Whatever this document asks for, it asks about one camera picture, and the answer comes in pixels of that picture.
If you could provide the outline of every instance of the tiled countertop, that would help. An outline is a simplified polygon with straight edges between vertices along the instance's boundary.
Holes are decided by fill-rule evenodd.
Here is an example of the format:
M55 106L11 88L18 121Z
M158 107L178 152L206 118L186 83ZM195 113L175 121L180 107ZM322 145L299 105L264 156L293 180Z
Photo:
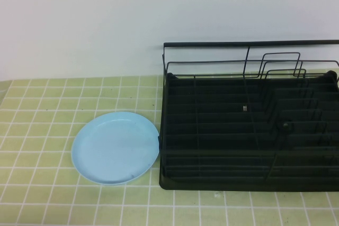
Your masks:
M80 177L70 149L85 123L131 111L159 128L161 98L161 76L13 81L0 106L0 225L338 225L339 193L165 191L159 161L123 186Z

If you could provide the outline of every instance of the green tile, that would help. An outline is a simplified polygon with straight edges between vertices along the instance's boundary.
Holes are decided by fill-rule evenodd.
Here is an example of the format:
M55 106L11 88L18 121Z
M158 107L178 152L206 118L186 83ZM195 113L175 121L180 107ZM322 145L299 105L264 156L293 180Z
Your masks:
M75 186L55 186L52 191L50 203L72 204Z
M70 225L93 224L96 206L73 206L70 215Z
M199 225L199 209L198 208L175 208L175 225Z
M61 97L63 94L63 88L62 87L48 87L46 88L46 91L44 93L44 97Z
M10 124L5 124L5 123L0 123L0 135L1 136L5 136L8 129L10 127Z
M40 110L56 110L59 104L58 98L43 98L39 106Z
M46 136L51 124L32 124L28 136Z
M281 226L278 209L254 209L254 218L256 225Z
M18 223L40 224L44 210L45 205L24 205Z
M88 180L87 178L84 178L83 176L80 177L79 184L80 185L97 185L97 183L92 182Z
M12 167L18 153L1 153L0 167Z
M33 79L31 81L31 87L45 87L47 85L47 79Z
M156 87L139 87L138 98L156 98Z
M73 141L74 141L74 137L70 137L70 138L67 139L65 151L71 150L72 145L73 145Z
M100 97L117 98L118 96L119 96L118 87L103 87L101 89Z
M94 119L95 111L77 111L75 113L75 123L88 123Z
M122 77L121 86L129 87L129 86L138 86L139 85L139 77L138 76L125 76Z
M141 76L140 77L140 86L146 87L156 87L157 86L158 76Z
M63 87L66 83L66 79L50 79L48 81L49 87Z
M59 110L75 110L79 99L62 98L59 104Z
M52 124L49 136L68 136L72 124Z
M67 87L82 87L84 84L84 81L85 81L84 78L67 79L66 86Z
M12 87L27 87L29 82L29 79L17 79L13 81Z
M126 206L123 209L121 226L146 225L146 217L147 217L146 207Z
M303 207L304 206L300 193L277 192L276 195L278 197L280 207L291 207L291 206Z
M96 204L99 198L99 187L79 186L75 195L74 204Z
M84 124L73 124L72 125L72 129L70 131L70 136L76 136L78 134L78 132L82 129L82 127L85 126L85 123Z
M70 153L65 152L61 159L60 167L73 167L72 157Z
M154 122L154 112L153 111L136 111L137 114L144 116L149 121Z
M39 123L51 123L54 117L55 111L37 111L33 122Z
M251 209L227 209L228 225L253 225Z
M104 78L103 86L105 87L117 87L120 86L121 77L107 77Z
M1 111L0 122L11 123L15 115L15 111Z
M26 91L25 97L41 97L43 92L43 87L29 87Z
M309 222L312 226L335 226L335 220L331 210L309 209L307 210Z
M79 173L76 169L59 169L56 185L76 185L78 183Z
M162 107L163 107L162 101L163 101L162 99L158 99L158 100L157 100L157 102L156 102L156 108L155 108L157 111L161 111L161 109L162 109Z
M39 153L20 153L16 161L16 167L35 167L39 158Z
M172 207L150 207L148 211L148 226L172 226Z
M227 225L225 208L201 208L201 226Z
M130 98L119 98L117 103L117 109L129 109L134 110L136 108L136 99L130 99Z
M66 87L63 97L80 97L82 88L80 87Z
M21 205L0 204L0 223L16 223Z
M0 184L6 184L12 169L0 168Z
M302 193L306 207L329 207L325 192Z
M148 201L148 187L127 187L125 193L125 204L143 205Z
M2 203L22 203L25 199L27 186L8 185L4 190Z
M202 206L225 206L224 192L200 191L200 204Z
M23 97L25 92L25 87L10 87L7 91L6 97Z
M332 207L339 207L339 192L328 192Z
M14 123L30 123L33 120L34 111L18 111L13 120Z
M100 87L103 78L86 78L85 87Z
M51 186L30 186L25 202L47 203L51 190Z
M175 205L198 206L198 191L175 191Z
M75 111L58 111L55 115L55 123L72 123Z
M127 185L149 185L150 170L146 171L142 176L127 183Z
M23 143L24 137L6 137L1 146L3 151L19 151Z
M85 87L81 97L99 97L100 88L99 87Z
M274 192L251 192L253 206L277 206Z
M0 109L6 109L6 110L16 110L20 105L21 99L17 98L4 98Z
M249 192L226 192L228 206L250 206Z
M100 204L122 204L124 187L103 186L100 195Z
M34 169L18 169L14 168L9 184L29 184L33 175Z
M8 136L25 136L30 124L12 124Z
M22 99L20 110L36 110L40 103L38 98L24 98Z
M45 138L26 138L22 151L41 151Z
M67 224L70 206L48 205L44 224Z
M120 206L99 206L96 214L95 225L119 225Z
M117 105L117 99L115 98L100 98L97 106L98 110L113 110Z
M62 151L65 147L67 138L47 138L44 145L44 151Z
M96 110L97 99L82 98L80 99L78 110Z
M137 98L137 87L121 87L119 98Z
M52 185L57 169L36 169L33 176L33 185Z
M58 167L61 160L61 152L42 152L38 167Z
M307 226L307 218L304 209L281 209L281 219L283 225Z
M161 187L151 187L150 205L173 205L173 191L164 190Z
M155 99L138 99L137 110L155 110Z

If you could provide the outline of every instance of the blue plate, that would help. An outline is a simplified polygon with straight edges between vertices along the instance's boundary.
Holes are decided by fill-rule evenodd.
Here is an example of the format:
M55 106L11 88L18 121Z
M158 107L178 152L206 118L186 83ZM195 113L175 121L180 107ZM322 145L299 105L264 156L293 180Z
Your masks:
M85 125L72 146L72 162L85 178L119 185L145 173L159 154L158 131L130 112L105 114Z

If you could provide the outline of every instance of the wire rack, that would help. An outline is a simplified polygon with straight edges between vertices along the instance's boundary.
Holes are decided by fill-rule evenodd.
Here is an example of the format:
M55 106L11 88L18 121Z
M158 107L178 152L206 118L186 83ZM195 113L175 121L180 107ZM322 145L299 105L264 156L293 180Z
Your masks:
M164 189L339 191L339 89L336 72L311 72L299 52L255 47L339 44L339 40L164 43L159 136ZM165 61L165 48L246 47L242 60ZM294 54L295 59L268 59ZM171 64L242 63L238 74L173 75ZM246 66L255 62L256 72ZM270 63L292 63L270 69Z

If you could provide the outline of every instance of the white wall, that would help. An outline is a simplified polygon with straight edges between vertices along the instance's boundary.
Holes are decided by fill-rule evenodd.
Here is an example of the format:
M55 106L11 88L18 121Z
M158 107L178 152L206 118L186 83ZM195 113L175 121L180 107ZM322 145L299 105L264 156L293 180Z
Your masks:
M160 74L164 41L339 39L339 0L0 0L0 7L0 80Z

